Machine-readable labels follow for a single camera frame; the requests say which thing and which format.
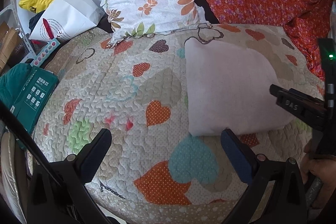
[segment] brown heart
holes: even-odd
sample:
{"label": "brown heart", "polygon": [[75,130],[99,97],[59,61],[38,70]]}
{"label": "brown heart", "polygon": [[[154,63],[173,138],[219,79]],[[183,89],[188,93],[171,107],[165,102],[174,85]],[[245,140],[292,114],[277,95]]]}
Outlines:
{"label": "brown heart", "polygon": [[256,32],[250,29],[246,29],[245,32],[252,36],[255,40],[259,41],[265,38],[265,35],[261,32]]}
{"label": "brown heart", "polygon": [[141,75],[143,75],[143,73],[146,70],[149,70],[151,64],[149,63],[141,63],[141,64],[136,64],[133,67],[133,76],[134,77],[140,77]]}
{"label": "brown heart", "polygon": [[285,38],[281,38],[281,41],[282,41],[282,44],[284,44],[284,45],[286,45],[288,48],[291,48],[292,50],[295,50],[295,48],[292,46],[292,44],[290,44],[289,42],[288,42],[288,40],[287,39],[285,39]]}
{"label": "brown heart", "polygon": [[149,50],[151,52],[167,52],[169,50],[169,46],[166,45],[167,41],[164,39],[160,39],[156,41],[150,48]]}

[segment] teal box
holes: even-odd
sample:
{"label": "teal box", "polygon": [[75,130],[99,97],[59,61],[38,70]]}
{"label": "teal box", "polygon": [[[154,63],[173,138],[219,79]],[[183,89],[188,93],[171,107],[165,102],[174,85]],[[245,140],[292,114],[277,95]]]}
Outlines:
{"label": "teal box", "polygon": [[58,84],[53,73],[33,66],[10,111],[24,126],[29,135],[34,130],[40,114]]}

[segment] cardboard box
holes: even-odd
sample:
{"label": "cardboard box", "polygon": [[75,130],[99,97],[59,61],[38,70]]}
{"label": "cardboard box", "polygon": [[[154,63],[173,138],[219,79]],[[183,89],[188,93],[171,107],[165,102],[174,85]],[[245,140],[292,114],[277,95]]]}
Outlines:
{"label": "cardboard box", "polygon": [[10,111],[29,135],[33,132],[40,114],[58,84],[50,71],[34,66]]}
{"label": "cardboard box", "polygon": [[0,70],[2,70],[11,56],[13,50],[22,42],[15,29],[10,28],[2,39],[0,47]]}
{"label": "cardboard box", "polygon": [[0,25],[0,42],[5,37],[6,33],[9,31],[9,27],[6,22],[2,22]]}

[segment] green folded fabric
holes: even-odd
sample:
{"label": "green folded fabric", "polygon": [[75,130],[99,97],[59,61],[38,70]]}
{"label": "green folded fabric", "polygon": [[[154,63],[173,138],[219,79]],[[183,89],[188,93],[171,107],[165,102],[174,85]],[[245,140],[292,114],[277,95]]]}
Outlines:
{"label": "green folded fabric", "polygon": [[25,84],[32,67],[19,63],[0,77],[0,100],[10,109]]}

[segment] product box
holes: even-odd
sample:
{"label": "product box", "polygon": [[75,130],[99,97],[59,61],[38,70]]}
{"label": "product box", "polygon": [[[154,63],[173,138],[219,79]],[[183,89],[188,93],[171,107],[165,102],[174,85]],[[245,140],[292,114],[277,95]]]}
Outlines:
{"label": "product box", "polygon": [[49,41],[49,43],[40,51],[35,59],[30,63],[31,66],[41,66],[49,55],[60,45],[56,38]]}
{"label": "product box", "polygon": [[57,76],[47,70],[36,66],[31,69],[26,83],[10,109],[29,134],[33,132],[58,82]]}

